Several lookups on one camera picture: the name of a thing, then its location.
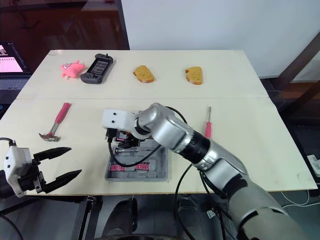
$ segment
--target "gray plastic tray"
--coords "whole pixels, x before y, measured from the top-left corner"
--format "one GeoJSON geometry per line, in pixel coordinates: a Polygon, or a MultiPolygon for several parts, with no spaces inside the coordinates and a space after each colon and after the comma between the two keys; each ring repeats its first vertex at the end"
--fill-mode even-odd
{"type": "MultiPolygon", "coordinates": [[[[154,149],[158,143],[152,139],[146,139],[140,143],[140,147],[131,147],[133,149],[154,149]]],[[[145,156],[150,151],[134,151],[115,153],[116,146],[112,148],[116,159],[123,164],[133,164],[145,156]]],[[[110,182],[164,182],[168,179],[168,149],[160,147],[154,154],[152,154],[146,162],[149,163],[149,171],[135,170],[135,167],[126,167],[125,171],[111,171],[110,168],[116,163],[109,157],[109,162],[106,166],[105,179],[110,182]]]]}

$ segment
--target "black game console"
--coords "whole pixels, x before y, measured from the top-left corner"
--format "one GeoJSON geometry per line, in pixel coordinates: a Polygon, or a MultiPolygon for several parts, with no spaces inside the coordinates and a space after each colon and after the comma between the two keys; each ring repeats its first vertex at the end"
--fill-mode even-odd
{"type": "Polygon", "coordinates": [[[96,54],[95,60],[88,71],[81,74],[80,78],[82,82],[86,84],[100,84],[113,62],[113,58],[108,56],[108,54],[96,54]]]}

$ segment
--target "white cable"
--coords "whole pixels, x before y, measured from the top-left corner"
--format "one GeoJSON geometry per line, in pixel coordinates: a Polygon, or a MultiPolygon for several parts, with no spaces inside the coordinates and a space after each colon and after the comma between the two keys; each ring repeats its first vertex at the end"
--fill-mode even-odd
{"type": "Polygon", "coordinates": [[[306,199],[306,201],[304,203],[296,203],[294,201],[291,201],[289,198],[286,197],[286,195],[281,191],[282,196],[287,199],[290,203],[294,204],[294,205],[298,205],[298,206],[302,206],[302,205],[306,205],[309,202],[310,199],[310,194],[309,194],[309,190],[306,190],[308,193],[308,198],[306,199]]]}
{"type": "Polygon", "coordinates": [[[314,206],[314,205],[318,205],[320,204],[320,201],[319,202],[315,202],[315,203],[311,203],[311,204],[308,204],[308,205],[296,205],[296,204],[288,204],[288,205],[284,205],[282,206],[282,208],[286,208],[286,207],[291,207],[291,206],[296,206],[296,207],[301,207],[301,208],[306,208],[306,207],[310,207],[310,206],[314,206]]]}

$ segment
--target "black cable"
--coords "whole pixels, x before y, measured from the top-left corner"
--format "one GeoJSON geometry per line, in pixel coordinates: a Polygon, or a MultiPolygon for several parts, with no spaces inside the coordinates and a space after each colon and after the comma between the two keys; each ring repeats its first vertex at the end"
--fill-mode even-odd
{"type": "Polygon", "coordinates": [[[196,240],[194,238],[194,236],[192,236],[192,234],[188,231],[188,229],[185,227],[184,223],[182,222],[181,220],[181,217],[180,217],[180,214],[179,214],[179,211],[178,211],[178,192],[179,192],[179,187],[181,185],[181,182],[182,180],[184,179],[185,175],[187,174],[187,172],[189,171],[189,169],[192,167],[192,164],[190,164],[186,170],[184,171],[184,173],[182,174],[182,176],[180,177],[180,180],[176,186],[176,189],[175,189],[175,193],[174,193],[174,212],[176,213],[177,217],[178,217],[178,220],[184,230],[184,232],[188,235],[188,237],[191,239],[191,240],[196,240]]]}
{"type": "Polygon", "coordinates": [[[157,151],[161,147],[161,145],[158,145],[155,149],[153,149],[147,156],[142,158],[140,161],[137,161],[137,162],[132,163],[132,164],[123,164],[123,163],[119,162],[116,159],[116,156],[115,156],[114,152],[112,151],[111,142],[108,142],[108,147],[109,147],[109,152],[110,152],[110,155],[111,155],[111,158],[113,159],[113,161],[115,161],[115,163],[118,164],[121,167],[129,168],[129,167],[136,166],[136,165],[144,162],[145,160],[147,160],[152,154],[155,153],[155,151],[157,151]]]}
{"type": "Polygon", "coordinates": [[[180,118],[184,121],[185,124],[188,124],[187,123],[187,120],[185,119],[185,117],[177,110],[177,109],[174,109],[173,107],[170,107],[170,106],[165,106],[167,109],[170,109],[172,111],[174,111],[175,113],[177,113],[180,118]]]}
{"type": "Polygon", "coordinates": [[[216,200],[214,199],[214,197],[211,195],[211,193],[209,192],[208,188],[207,188],[207,185],[205,183],[205,180],[204,180],[204,176],[203,176],[203,172],[199,172],[200,174],[200,178],[201,178],[201,181],[202,181],[202,184],[204,186],[204,189],[206,191],[206,193],[208,194],[208,196],[210,196],[211,200],[213,201],[214,203],[214,206],[219,209],[221,212],[223,212],[223,214],[225,216],[227,216],[230,220],[232,220],[231,216],[216,202],[216,200]]]}
{"type": "Polygon", "coordinates": [[[226,240],[226,232],[225,232],[226,227],[225,227],[225,224],[224,224],[224,220],[223,220],[223,217],[222,217],[222,213],[221,213],[220,210],[218,210],[217,212],[218,212],[219,219],[220,219],[222,239],[223,239],[223,240],[226,240]]]}
{"type": "MultiPolygon", "coordinates": [[[[185,117],[177,110],[177,109],[174,109],[173,107],[170,107],[170,106],[166,106],[166,108],[174,111],[175,113],[177,113],[181,118],[182,120],[185,122],[185,124],[188,124],[187,123],[187,120],[185,119],[185,117]]],[[[110,156],[111,158],[113,159],[113,161],[118,164],[119,166],[121,167],[125,167],[125,168],[129,168],[129,167],[134,167],[142,162],[144,162],[145,160],[147,160],[152,154],[155,153],[155,151],[157,151],[159,148],[161,147],[161,145],[158,145],[157,147],[155,147],[155,149],[153,149],[147,156],[145,156],[143,159],[141,159],[140,161],[137,161],[135,163],[132,163],[132,164],[123,164],[121,162],[119,162],[114,154],[114,152],[112,151],[112,147],[111,147],[111,142],[108,141],[108,148],[109,148],[109,153],[110,153],[110,156]]]]}
{"type": "Polygon", "coordinates": [[[0,137],[0,140],[8,141],[9,146],[15,145],[14,141],[8,137],[0,137]]]}
{"type": "Polygon", "coordinates": [[[4,219],[8,224],[10,224],[13,229],[15,230],[15,232],[19,235],[19,238],[21,240],[24,240],[24,237],[22,236],[21,232],[19,231],[19,229],[17,228],[17,226],[9,219],[7,218],[5,215],[0,214],[0,218],[4,219]]]}
{"type": "Polygon", "coordinates": [[[230,235],[231,238],[233,238],[234,240],[237,240],[230,232],[229,230],[224,226],[224,230],[230,235]]]}

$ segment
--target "white wall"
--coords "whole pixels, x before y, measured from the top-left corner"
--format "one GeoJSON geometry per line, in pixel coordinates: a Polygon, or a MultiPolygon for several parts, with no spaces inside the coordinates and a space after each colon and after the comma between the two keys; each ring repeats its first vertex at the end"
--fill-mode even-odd
{"type": "Polygon", "coordinates": [[[244,50],[277,77],[320,31],[320,0],[122,0],[132,50],[244,50]]]}
{"type": "Polygon", "coordinates": [[[312,83],[320,80],[320,51],[292,80],[293,83],[312,83]]]}

